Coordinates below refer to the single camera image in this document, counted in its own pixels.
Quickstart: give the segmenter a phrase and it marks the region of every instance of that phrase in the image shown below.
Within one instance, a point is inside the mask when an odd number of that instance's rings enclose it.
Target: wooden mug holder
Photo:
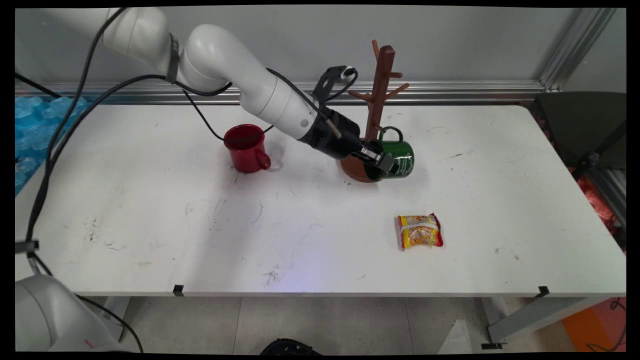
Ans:
[[[385,101],[389,100],[399,92],[409,87],[408,83],[403,84],[399,88],[387,94],[390,78],[402,78],[401,72],[392,72],[391,68],[394,64],[394,57],[396,52],[390,45],[385,45],[381,49],[378,49],[378,42],[373,40],[373,53],[376,56],[376,75],[373,79],[373,89],[371,94],[359,94],[357,92],[349,91],[349,95],[357,97],[358,99],[368,102],[369,117],[367,118],[367,128],[365,129],[365,137],[363,140],[373,140],[378,137],[378,133],[382,130],[380,127],[380,119],[382,118],[382,108],[385,105]],[[352,157],[340,161],[342,170],[350,178],[360,181],[362,183],[371,183],[371,180],[367,177],[364,171],[364,164]]]

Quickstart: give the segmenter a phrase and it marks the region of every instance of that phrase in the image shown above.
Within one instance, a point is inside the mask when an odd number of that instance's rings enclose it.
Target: table leg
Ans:
[[[496,307],[495,302],[483,299],[487,317],[491,324],[487,328],[489,338],[492,343],[506,343],[514,336],[529,334],[542,329],[607,299],[593,297],[542,297],[496,322],[492,322],[493,319],[491,317],[495,319],[495,313],[499,314],[500,311],[494,311],[494,314],[489,313],[492,311],[492,306]]]
[[[129,306],[130,299],[131,298],[128,296],[110,296],[104,302],[104,307],[109,309],[114,314],[118,315],[121,319],[124,319],[124,313],[127,311],[127,306]],[[104,324],[107,325],[107,328],[109,329],[109,332],[113,335],[113,337],[120,341],[124,332],[124,327],[122,326],[122,324],[118,320],[114,319],[111,315],[107,314],[105,311],[100,312],[100,317],[102,318]]]

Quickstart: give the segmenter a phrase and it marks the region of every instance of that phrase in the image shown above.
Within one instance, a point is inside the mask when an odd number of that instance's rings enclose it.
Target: mug handle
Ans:
[[[262,150],[257,150],[255,152],[255,157],[258,159],[258,165],[260,165],[263,170],[267,170],[271,167],[271,159],[269,159],[269,156]]]
[[[380,135],[378,137],[379,141],[382,141],[382,136],[385,134],[385,132],[387,130],[395,130],[396,133],[398,133],[398,142],[402,142],[403,141],[403,136],[402,136],[402,131],[400,131],[400,129],[398,129],[397,127],[393,127],[393,126],[387,126],[387,127],[383,127],[382,130],[380,131]]]

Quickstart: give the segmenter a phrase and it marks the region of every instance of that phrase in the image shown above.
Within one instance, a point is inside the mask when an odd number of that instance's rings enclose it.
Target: red mug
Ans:
[[[236,170],[250,174],[271,167],[264,152],[264,133],[256,125],[234,126],[225,134],[225,146],[231,153]]]

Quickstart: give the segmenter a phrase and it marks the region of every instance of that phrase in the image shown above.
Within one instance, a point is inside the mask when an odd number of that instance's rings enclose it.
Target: green mug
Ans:
[[[398,133],[398,141],[383,141],[382,138],[387,130],[395,130]],[[365,165],[364,172],[367,174],[367,178],[372,182],[380,181],[382,179],[399,179],[401,177],[407,177],[413,170],[413,149],[411,145],[404,141],[402,131],[393,126],[387,126],[380,131],[380,135],[377,140],[371,140],[369,145],[376,151],[384,151],[387,156],[391,156],[397,165],[395,174],[390,172],[384,172],[378,168]]]

